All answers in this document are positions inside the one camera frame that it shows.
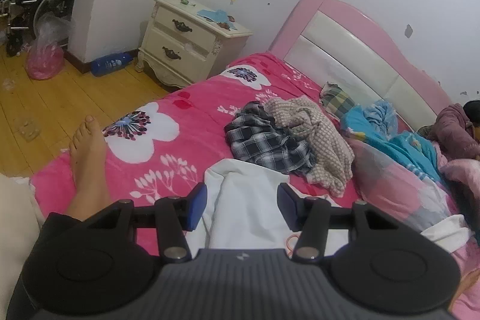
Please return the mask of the white bear sweatshirt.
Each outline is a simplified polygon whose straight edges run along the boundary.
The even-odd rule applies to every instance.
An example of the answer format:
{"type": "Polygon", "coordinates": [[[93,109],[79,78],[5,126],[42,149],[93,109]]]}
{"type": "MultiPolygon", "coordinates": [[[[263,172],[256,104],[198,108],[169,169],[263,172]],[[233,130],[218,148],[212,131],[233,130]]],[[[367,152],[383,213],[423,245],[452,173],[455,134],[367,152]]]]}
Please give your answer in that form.
{"type": "MultiPolygon", "coordinates": [[[[204,174],[208,201],[199,224],[186,235],[193,255],[200,249],[287,249],[293,232],[277,204],[278,185],[287,175],[234,159],[223,159],[204,174]]],[[[433,204],[404,223],[449,253],[473,235],[465,218],[436,214],[433,204]]]]}

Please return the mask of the operator left leg and foot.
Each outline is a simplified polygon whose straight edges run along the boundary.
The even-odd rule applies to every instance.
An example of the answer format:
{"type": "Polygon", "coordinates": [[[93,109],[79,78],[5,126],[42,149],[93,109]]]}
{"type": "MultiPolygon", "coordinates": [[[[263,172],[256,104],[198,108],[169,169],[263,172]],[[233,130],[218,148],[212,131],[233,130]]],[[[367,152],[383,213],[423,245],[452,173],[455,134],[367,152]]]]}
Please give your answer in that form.
{"type": "Polygon", "coordinates": [[[107,144],[96,118],[87,116],[70,142],[68,159],[34,178],[44,216],[55,212],[85,221],[112,204],[107,187],[107,144]]]}

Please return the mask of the pink patchwork quilt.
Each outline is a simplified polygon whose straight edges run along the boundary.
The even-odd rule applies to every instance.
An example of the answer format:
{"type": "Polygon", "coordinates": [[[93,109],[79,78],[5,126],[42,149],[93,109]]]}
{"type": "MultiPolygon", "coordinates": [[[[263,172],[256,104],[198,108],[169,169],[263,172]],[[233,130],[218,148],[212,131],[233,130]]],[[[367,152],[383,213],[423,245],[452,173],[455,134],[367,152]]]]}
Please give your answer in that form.
{"type": "Polygon", "coordinates": [[[420,179],[391,157],[359,140],[347,141],[355,159],[353,179],[361,198],[449,253],[479,256],[479,245],[448,193],[420,179]]]}

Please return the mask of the beige checked garment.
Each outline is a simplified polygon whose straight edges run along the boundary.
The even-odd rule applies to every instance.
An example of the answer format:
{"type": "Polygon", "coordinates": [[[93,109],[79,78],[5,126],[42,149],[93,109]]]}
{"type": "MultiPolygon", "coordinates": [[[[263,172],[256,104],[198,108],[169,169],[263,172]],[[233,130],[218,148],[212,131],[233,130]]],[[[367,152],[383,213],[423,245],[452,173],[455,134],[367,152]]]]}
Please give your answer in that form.
{"type": "Polygon", "coordinates": [[[264,110],[277,125],[308,143],[316,163],[306,174],[307,182],[319,184],[331,196],[344,196],[353,177],[355,154],[318,104],[306,96],[289,100],[275,97],[264,103],[264,110]]]}

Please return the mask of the pink floral bed blanket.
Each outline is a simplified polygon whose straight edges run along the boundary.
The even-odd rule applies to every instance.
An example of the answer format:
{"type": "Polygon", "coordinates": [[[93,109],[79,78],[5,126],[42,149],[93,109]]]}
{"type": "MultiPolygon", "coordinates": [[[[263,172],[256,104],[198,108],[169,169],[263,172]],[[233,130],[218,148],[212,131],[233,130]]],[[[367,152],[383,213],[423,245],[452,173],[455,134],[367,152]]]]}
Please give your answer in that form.
{"type": "MultiPolygon", "coordinates": [[[[224,127],[248,102],[306,96],[317,101],[320,87],[271,54],[254,54],[233,62],[219,76],[152,101],[104,129],[108,147],[106,180],[115,200],[130,198],[152,205],[166,196],[185,196],[205,171],[223,159],[234,159],[224,127]]],[[[354,179],[344,196],[331,196],[303,175],[287,175],[301,196],[318,196],[348,207],[362,199],[354,179]]],[[[463,277],[479,272],[479,256],[451,253],[463,277]]]]}

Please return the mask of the blue cartoon blanket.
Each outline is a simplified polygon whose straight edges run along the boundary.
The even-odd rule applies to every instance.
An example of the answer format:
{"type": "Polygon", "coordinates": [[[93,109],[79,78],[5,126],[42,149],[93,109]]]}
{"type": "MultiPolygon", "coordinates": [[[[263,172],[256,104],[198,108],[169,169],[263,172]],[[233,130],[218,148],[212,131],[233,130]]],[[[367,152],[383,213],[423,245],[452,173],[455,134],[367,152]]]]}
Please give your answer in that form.
{"type": "Polygon", "coordinates": [[[414,132],[400,132],[397,113],[389,101],[354,106],[340,119],[340,126],[348,137],[374,147],[419,179],[446,184],[439,171],[439,152],[434,144],[414,132]]]}

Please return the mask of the green checked pillow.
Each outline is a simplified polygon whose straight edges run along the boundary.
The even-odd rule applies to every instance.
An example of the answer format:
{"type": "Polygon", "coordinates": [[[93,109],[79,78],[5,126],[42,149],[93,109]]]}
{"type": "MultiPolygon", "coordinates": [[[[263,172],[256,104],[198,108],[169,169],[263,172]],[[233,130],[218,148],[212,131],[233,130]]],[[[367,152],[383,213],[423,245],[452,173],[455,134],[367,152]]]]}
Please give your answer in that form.
{"type": "Polygon", "coordinates": [[[338,85],[327,82],[320,92],[320,102],[334,117],[341,119],[356,106],[353,99],[338,85]]]}

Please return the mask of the person in purple jacket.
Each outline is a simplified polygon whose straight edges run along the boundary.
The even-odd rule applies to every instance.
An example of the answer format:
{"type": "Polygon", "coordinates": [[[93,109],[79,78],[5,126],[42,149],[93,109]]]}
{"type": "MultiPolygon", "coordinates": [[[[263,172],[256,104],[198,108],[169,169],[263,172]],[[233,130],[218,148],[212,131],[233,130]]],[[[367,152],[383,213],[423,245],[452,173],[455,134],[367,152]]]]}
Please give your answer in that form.
{"type": "Polygon", "coordinates": [[[417,133],[436,141],[450,159],[479,160],[480,101],[453,104],[438,114],[433,125],[421,127],[417,133]]]}

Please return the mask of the black white plaid shirt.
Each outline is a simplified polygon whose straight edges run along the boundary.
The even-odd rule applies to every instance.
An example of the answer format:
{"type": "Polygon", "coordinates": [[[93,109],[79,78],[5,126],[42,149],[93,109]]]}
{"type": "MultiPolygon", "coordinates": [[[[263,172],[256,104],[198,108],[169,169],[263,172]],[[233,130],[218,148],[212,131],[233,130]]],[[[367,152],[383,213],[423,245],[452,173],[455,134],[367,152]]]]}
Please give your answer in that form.
{"type": "Polygon", "coordinates": [[[224,127],[234,158],[283,174],[306,175],[317,163],[309,143],[277,125],[258,101],[248,102],[224,127]]]}

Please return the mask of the blue bottle on floor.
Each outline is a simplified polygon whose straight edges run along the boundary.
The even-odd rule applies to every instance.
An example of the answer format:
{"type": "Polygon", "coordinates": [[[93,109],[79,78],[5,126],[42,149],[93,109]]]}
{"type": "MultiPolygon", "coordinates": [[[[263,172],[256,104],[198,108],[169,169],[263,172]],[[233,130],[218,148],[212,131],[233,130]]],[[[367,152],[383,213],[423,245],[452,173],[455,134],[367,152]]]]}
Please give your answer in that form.
{"type": "Polygon", "coordinates": [[[115,71],[120,71],[133,61],[128,53],[116,53],[102,56],[90,63],[90,71],[95,77],[106,76],[115,71]]]}

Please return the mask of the pink white headboard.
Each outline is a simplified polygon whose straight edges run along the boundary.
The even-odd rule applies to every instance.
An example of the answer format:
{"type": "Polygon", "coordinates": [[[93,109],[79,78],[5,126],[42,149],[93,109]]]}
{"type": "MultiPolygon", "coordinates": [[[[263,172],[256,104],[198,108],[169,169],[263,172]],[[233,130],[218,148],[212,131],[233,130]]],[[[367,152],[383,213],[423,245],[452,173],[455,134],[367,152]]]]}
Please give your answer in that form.
{"type": "Polygon", "coordinates": [[[268,50],[318,85],[338,85],[359,105],[389,101],[414,131],[452,103],[377,23],[342,1],[299,0],[268,50]]]}

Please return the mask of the pink plastic bag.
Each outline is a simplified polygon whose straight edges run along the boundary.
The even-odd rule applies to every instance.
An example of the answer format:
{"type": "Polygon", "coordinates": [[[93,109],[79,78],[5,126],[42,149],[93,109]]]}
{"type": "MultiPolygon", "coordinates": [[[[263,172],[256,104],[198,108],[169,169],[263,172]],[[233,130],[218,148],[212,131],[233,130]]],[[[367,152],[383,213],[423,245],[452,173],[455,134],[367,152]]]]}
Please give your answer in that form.
{"type": "Polygon", "coordinates": [[[38,20],[38,33],[25,63],[28,76],[35,80],[51,79],[64,67],[64,46],[68,44],[71,23],[52,12],[38,20]]]}

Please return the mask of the cream bedside nightstand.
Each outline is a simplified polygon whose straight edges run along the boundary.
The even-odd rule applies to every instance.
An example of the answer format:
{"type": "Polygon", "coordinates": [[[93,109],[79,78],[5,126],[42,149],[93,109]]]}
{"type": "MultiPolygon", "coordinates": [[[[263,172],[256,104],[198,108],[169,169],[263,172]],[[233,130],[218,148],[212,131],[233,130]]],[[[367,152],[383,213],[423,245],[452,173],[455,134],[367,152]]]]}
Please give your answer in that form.
{"type": "Polygon", "coordinates": [[[153,0],[135,70],[149,67],[163,85],[184,88],[216,76],[241,54],[252,31],[191,0],[153,0]]]}

